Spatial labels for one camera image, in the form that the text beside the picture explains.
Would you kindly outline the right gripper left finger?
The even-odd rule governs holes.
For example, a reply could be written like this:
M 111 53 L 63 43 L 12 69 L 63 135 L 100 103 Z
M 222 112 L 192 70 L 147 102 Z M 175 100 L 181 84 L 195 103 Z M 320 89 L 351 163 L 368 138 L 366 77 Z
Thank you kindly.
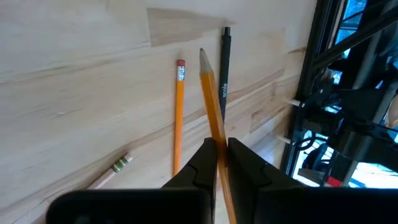
M 76 190 L 54 200 L 47 223 L 213 223 L 215 142 L 206 138 L 159 189 Z

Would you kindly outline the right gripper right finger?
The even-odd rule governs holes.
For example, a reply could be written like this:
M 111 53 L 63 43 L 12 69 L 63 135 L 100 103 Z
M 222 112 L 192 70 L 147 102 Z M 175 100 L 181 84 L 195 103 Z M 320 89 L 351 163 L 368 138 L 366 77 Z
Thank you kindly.
M 397 224 L 396 189 L 309 187 L 236 138 L 228 168 L 237 223 Z

